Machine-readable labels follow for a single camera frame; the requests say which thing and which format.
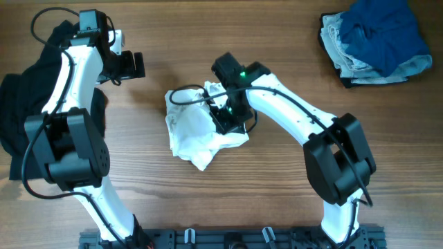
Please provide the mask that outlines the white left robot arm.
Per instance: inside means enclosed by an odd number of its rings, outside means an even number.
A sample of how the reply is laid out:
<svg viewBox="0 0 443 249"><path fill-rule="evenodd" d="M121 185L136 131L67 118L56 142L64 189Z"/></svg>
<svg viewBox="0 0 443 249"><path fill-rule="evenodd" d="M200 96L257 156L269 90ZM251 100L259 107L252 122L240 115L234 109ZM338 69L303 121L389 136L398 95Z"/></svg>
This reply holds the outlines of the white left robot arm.
<svg viewBox="0 0 443 249"><path fill-rule="evenodd" d="M109 46L61 48L62 67L41 114L30 116L25 155L34 155L44 179L73 196L99 228L103 248L153 248L137 218L120 200L108 176L110 155L90 115L97 81L145 77L142 53L115 53Z"/></svg>

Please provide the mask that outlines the white t-shirt with black print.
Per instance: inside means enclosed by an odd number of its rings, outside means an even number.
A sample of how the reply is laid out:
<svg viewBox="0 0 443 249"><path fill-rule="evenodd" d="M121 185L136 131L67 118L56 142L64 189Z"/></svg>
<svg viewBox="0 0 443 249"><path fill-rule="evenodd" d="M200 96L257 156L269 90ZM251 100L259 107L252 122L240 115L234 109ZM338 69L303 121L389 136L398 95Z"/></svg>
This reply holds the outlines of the white t-shirt with black print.
<svg viewBox="0 0 443 249"><path fill-rule="evenodd" d="M216 98L213 105L198 102L179 106L178 103L198 101L204 97L205 92L212 96L225 91L222 84L206 81L202 89L169 90L165 94L165 121L172 154L182 160L189 160L200 171L207 168L220 149L239 147L249 140L249 136L244 132L223 135L216 131L210 108L224 106L227 96Z"/></svg>

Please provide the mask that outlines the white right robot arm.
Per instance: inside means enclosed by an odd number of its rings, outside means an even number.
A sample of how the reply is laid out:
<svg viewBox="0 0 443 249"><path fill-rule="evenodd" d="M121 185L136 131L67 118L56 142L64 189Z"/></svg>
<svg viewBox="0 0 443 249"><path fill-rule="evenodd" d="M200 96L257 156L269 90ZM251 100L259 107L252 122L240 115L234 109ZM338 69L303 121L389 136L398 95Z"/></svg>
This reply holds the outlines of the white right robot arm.
<svg viewBox="0 0 443 249"><path fill-rule="evenodd" d="M302 146L307 178L323 200L318 226L289 231L294 248L376 248L383 229L358 222L361 205L371 206L366 189L376 171L361 123L350 113L340 118L310 105L274 74L241 73L220 89L204 93L216 127L228 133L259 111Z"/></svg>

